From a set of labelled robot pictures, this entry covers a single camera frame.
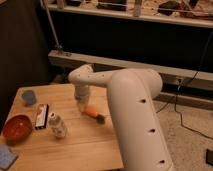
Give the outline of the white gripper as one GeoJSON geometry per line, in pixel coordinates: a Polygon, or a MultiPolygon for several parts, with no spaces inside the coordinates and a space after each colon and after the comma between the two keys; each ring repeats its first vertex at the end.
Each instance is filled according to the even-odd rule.
{"type": "Polygon", "coordinates": [[[90,87],[88,85],[76,86],[74,97],[79,110],[83,110],[89,102],[90,87]]]}

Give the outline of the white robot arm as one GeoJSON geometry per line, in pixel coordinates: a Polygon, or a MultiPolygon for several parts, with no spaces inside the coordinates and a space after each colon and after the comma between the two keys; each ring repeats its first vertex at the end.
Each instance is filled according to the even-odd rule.
{"type": "Polygon", "coordinates": [[[162,78],[153,69],[95,72],[85,64],[68,75],[75,98],[90,85],[104,87],[125,171],[175,171],[154,108],[162,78]]]}

